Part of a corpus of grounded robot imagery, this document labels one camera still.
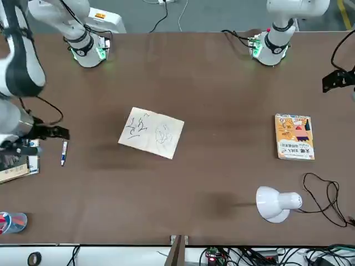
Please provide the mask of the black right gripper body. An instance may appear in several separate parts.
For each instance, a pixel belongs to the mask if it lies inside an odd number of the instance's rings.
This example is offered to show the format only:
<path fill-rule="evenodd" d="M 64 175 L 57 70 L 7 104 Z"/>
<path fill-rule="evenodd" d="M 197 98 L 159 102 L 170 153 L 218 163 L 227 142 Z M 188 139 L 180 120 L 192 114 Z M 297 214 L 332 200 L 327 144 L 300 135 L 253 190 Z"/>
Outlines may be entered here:
<path fill-rule="evenodd" d="M 47 137 L 45 135 L 46 125 L 44 121 L 38 117 L 33 116 L 33 126 L 29 133 L 26 134 L 26 139 L 35 140 L 41 139 L 46 140 Z"/>

